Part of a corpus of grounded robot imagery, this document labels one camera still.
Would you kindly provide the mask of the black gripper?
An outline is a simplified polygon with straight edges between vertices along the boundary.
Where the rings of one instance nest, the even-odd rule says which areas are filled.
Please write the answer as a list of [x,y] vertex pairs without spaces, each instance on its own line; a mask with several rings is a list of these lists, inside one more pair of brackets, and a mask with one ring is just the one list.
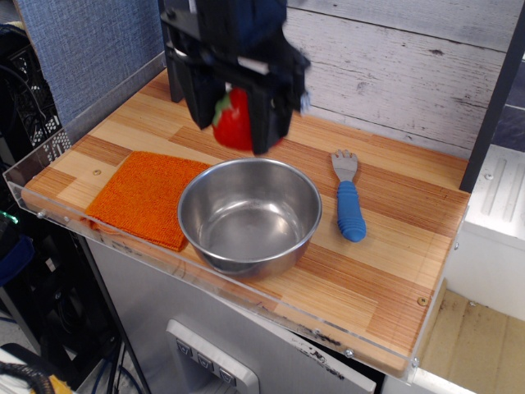
[[164,13],[176,33],[178,81],[200,130],[209,127],[226,85],[248,93],[252,151],[267,153],[287,136],[293,111],[308,106],[310,61],[283,33],[285,1],[188,1]]

